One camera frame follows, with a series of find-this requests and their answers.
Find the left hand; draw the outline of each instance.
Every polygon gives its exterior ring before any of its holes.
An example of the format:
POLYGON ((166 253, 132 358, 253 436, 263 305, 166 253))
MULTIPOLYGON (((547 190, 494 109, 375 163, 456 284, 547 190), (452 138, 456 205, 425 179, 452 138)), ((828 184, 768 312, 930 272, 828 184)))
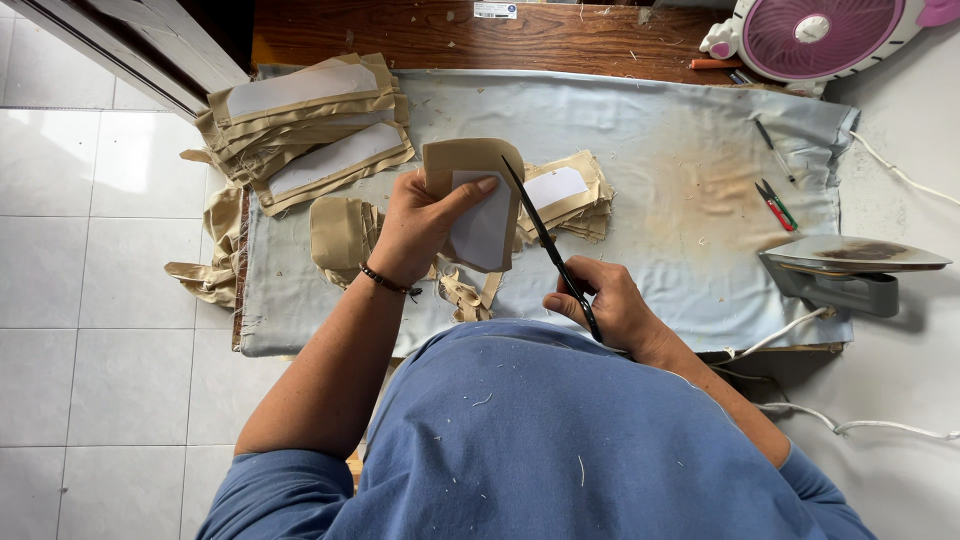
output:
POLYGON ((426 194, 425 180, 423 169, 396 177, 383 231, 368 261, 373 272, 399 286, 413 285, 426 275, 453 223, 498 184, 496 177, 483 177, 434 201, 426 194))

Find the scissor handle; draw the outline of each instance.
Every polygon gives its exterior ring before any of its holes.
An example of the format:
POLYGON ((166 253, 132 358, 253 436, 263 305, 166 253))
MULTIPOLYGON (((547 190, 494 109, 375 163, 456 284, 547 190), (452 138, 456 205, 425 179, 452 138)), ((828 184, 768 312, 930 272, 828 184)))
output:
POLYGON ((570 291, 570 294, 580 302, 580 307, 584 309, 587 325, 590 326, 590 335, 593 336, 593 339, 595 339, 597 343, 603 343, 603 334, 600 333, 600 326, 597 325, 596 317, 593 316, 593 308, 590 306, 590 302, 587 302, 587 297, 584 296, 583 291, 580 290, 577 283, 573 281, 573 276, 570 275, 570 271, 567 270, 566 265, 560 262, 556 266, 560 272, 560 277, 564 280, 566 290, 570 291))

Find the black scissors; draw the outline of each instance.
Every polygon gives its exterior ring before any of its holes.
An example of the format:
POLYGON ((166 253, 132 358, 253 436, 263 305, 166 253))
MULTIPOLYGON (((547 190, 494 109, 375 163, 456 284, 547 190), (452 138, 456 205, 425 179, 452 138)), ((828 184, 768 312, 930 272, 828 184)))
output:
POLYGON ((593 309, 590 308, 590 302, 587 302, 584 293, 573 280, 570 271, 566 269, 564 260, 560 257, 560 252, 557 251, 557 246, 553 244, 553 239, 550 238, 550 233, 547 232, 546 227, 540 220, 537 209, 534 208, 534 204, 530 201, 530 196, 527 195, 527 190, 523 188, 523 182, 517 177, 514 168, 510 166, 507 159, 503 156, 500 157, 503 158, 504 163, 507 163, 507 169, 510 171, 510 174, 513 175, 516 186, 520 188, 520 200, 523 201, 523 207, 527 209, 527 215, 530 216, 530 219, 534 222, 534 227, 537 228, 537 235, 540 237, 540 243, 543 244, 543 249, 545 249, 546 253, 550 256, 550 260, 552 260, 553 265, 557 267, 557 271, 560 272, 560 277, 564 280, 566 290, 571 296, 577 299, 577 302, 580 302, 580 307, 584 309, 584 316, 587 317, 587 324, 590 326, 590 334, 593 335, 593 339, 597 340, 597 343, 603 343, 603 335, 600 333, 600 327, 597 326, 596 318, 593 317, 593 309))

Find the right hand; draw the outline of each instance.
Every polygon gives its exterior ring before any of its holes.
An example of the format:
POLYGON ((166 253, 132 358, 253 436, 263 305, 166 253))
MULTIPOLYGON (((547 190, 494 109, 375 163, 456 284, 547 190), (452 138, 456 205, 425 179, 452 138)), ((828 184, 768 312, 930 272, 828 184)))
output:
MULTIPOLYGON (((673 332, 643 302, 630 272, 620 264, 580 256, 567 259, 566 268, 585 294, 596 295, 591 308, 604 345, 627 351, 640 363, 653 363, 673 332)), ((543 297, 543 307, 589 330, 583 308, 563 279, 557 279, 557 292, 543 297)))

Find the white power cord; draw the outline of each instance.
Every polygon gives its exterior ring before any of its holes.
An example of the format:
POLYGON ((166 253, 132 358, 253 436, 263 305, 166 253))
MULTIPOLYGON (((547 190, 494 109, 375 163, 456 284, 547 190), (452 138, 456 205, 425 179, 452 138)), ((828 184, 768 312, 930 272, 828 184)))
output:
POLYGON ((851 131, 851 132, 850 132, 850 135, 853 135, 853 138, 855 138, 856 140, 860 141, 860 144, 863 145, 863 147, 867 150, 867 152, 870 153, 871 156, 873 156, 874 158, 876 158, 879 162, 883 163, 883 166, 885 166, 886 168, 888 168, 888 169, 890 169, 891 171, 897 173, 897 176, 903 178, 908 184, 913 185, 913 186, 916 187, 917 189, 922 189, 923 191, 926 191, 927 193, 933 193, 934 195, 937 195, 938 197, 943 197, 944 199, 947 199, 948 201, 952 201, 953 203, 955 203, 955 204, 957 204, 957 205, 960 205, 960 201, 954 199, 953 197, 950 197, 949 195, 944 195, 944 194, 941 193, 940 191, 937 191, 936 189, 930 189, 929 187, 926 187, 925 185, 917 184, 916 182, 914 182, 914 181, 910 180, 909 178, 907 178, 906 175, 903 174, 903 171, 899 170, 896 165, 890 163, 889 161, 885 160, 884 158, 881 158, 881 157, 880 157, 880 154, 878 154, 878 153, 870 146, 870 144, 868 144, 867 141, 864 140, 862 136, 860 136, 859 133, 854 132, 854 131, 851 131))
POLYGON ((920 435, 924 435, 934 439, 941 439, 945 441, 960 439, 960 431, 951 431, 949 433, 938 433, 936 431, 921 430, 920 428, 914 428, 913 426, 898 424, 897 422, 884 422, 882 420, 854 420, 853 422, 847 422, 846 424, 841 424, 839 426, 836 426, 824 414, 817 412, 812 408, 808 408, 802 405, 788 404, 783 402, 774 402, 770 404, 754 404, 754 405, 756 406, 756 408, 760 410, 767 410, 772 412, 779 411, 784 408, 801 410, 803 412, 812 414, 817 418, 821 419, 824 422, 824 424, 827 424, 827 427, 830 428, 831 431, 833 431, 838 435, 846 434, 846 431, 849 430, 850 428, 861 428, 861 427, 873 426, 878 428, 893 428, 895 430, 910 431, 913 433, 918 433, 920 435))
POLYGON ((764 337, 763 339, 760 340, 759 343, 757 343, 756 345, 754 345, 754 346, 751 347, 750 349, 747 349, 747 350, 744 351, 743 353, 740 353, 739 355, 735 354, 735 353, 734 353, 734 350, 731 349, 730 347, 724 347, 724 351, 726 351, 727 354, 730 355, 730 358, 728 358, 728 359, 726 359, 726 360, 720 360, 719 362, 713 362, 713 363, 708 364, 708 365, 709 365, 710 367, 720 366, 720 365, 723 365, 723 364, 726 364, 726 363, 733 362, 734 360, 739 360, 740 358, 742 358, 742 357, 744 357, 744 356, 746 356, 746 355, 751 355, 751 354, 755 353, 756 350, 759 349, 760 347, 763 347, 763 346, 766 345, 767 343, 770 343, 771 341, 777 339, 778 337, 784 335, 785 333, 793 330, 794 327, 796 327, 796 326, 799 325, 800 323, 802 323, 802 322, 804 322, 804 321, 809 321, 810 319, 812 319, 812 318, 814 318, 814 317, 819 317, 820 315, 828 312, 830 309, 833 309, 834 313, 836 312, 836 309, 833 308, 833 307, 820 307, 820 308, 817 308, 817 309, 811 311, 810 313, 804 315, 803 317, 801 317, 801 318, 797 319, 796 321, 794 321, 794 322, 788 324, 787 326, 783 327, 781 330, 775 331, 774 333, 771 333, 770 335, 764 337))

